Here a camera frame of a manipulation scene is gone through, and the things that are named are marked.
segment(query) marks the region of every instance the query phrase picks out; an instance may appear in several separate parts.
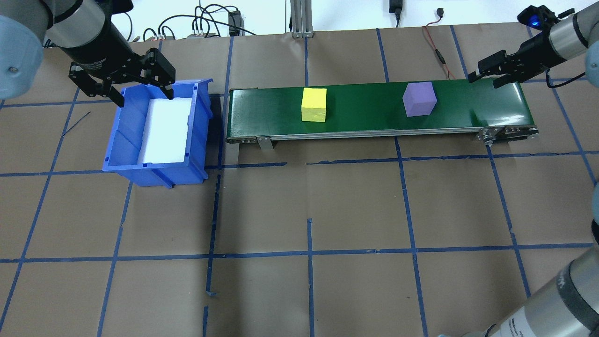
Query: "blue plastic bin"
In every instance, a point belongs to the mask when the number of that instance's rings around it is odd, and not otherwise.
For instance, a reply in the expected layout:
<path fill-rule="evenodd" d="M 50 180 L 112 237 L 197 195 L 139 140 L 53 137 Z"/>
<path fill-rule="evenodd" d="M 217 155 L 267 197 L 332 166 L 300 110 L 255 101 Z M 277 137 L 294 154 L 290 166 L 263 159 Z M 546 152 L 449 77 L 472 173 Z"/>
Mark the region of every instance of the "blue plastic bin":
<path fill-rule="evenodd" d="M 123 89 L 125 106 L 116 110 L 102 171 L 116 172 L 138 186 L 162 185 L 172 188 L 174 185 L 202 183 L 208 178 L 204 163 L 208 120 L 212 118 L 208 97 L 210 82 L 212 79 L 173 84 L 175 97 L 192 99 L 182 163 L 137 163 L 150 99 L 164 98 L 164 94 L 151 85 Z"/>

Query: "purple cube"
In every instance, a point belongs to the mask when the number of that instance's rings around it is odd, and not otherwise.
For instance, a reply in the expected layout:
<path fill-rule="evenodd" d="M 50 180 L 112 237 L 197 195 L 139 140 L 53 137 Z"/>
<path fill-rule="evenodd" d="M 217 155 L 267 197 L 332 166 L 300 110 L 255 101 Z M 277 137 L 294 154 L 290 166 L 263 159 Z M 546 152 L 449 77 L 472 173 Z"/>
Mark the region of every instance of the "purple cube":
<path fill-rule="evenodd" d="M 404 107 L 408 117 L 430 115 L 435 104 L 437 97 L 431 82 L 408 84 L 404 93 Z"/>

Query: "brown paper floor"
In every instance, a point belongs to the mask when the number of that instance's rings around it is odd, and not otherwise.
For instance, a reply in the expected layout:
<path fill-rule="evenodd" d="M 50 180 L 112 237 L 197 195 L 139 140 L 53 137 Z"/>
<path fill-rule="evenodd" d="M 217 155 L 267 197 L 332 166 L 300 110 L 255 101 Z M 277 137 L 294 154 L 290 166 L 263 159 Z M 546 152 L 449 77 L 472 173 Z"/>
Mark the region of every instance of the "brown paper floor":
<path fill-rule="evenodd" d="M 435 26 L 458 78 L 529 35 Z M 115 105 L 46 49 L 0 103 L 0 320 L 25 336 L 459 336 L 520 305 L 590 246 L 597 88 L 523 83 L 540 130 L 222 145 L 234 88 L 440 80 L 420 28 L 138 43 L 178 79 L 214 78 L 201 185 L 101 172 Z M 556 81 L 583 59 L 556 67 Z M 87 112 L 64 137 L 63 132 Z"/>

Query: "white wall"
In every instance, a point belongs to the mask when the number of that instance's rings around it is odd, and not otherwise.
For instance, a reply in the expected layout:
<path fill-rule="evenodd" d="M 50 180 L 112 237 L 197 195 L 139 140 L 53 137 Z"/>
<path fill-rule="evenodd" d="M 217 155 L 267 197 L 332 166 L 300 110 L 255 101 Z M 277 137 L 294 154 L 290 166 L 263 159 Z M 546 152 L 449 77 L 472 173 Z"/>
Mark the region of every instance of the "white wall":
<path fill-rule="evenodd" d="M 515 22 L 520 11 L 529 5 L 546 5 L 556 14 L 574 7 L 579 11 L 596 0 L 404 0 L 400 27 L 422 26 L 435 21 L 435 11 L 443 7 L 445 16 L 441 25 L 468 23 Z M 156 29 L 158 24 L 176 14 L 193 14 L 198 0 L 134 0 L 129 12 L 133 19 L 132 39 L 142 35 L 144 29 Z M 211 4 L 203 0 L 202 5 Z M 220 5 L 237 6 L 245 19 L 246 29 L 256 34 L 280 34 L 289 24 L 289 0 L 227 0 Z M 312 0 L 312 17 L 315 31 L 340 31 L 355 29 L 395 27 L 395 16 L 387 13 L 389 0 Z M 217 21 L 228 22 L 224 11 L 213 14 Z M 167 26 L 177 38 L 192 33 L 193 18 L 172 19 Z M 127 37 L 129 20 L 124 14 L 113 16 L 113 22 Z M 227 27 L 221 26 L 223 36 Z"/>

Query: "green conveyor belt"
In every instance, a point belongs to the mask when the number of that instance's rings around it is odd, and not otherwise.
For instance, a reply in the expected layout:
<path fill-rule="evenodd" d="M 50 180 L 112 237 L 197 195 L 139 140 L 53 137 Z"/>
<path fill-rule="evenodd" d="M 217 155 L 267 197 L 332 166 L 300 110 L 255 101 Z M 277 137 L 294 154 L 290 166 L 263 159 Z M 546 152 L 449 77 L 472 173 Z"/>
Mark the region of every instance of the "green conveyor belt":
<path fill-rule="evenodd" d="M 492 79 L 432 81 L 437 105 L 407 117 L 409 82 L 314 86 L 327 88 L 326 122 L 302 122 L 302 87 L 240 89 L 230 93 L 227 141 L 475 132 L 490 126 L 534 126 L 520 84 L 494 89 Z"/>

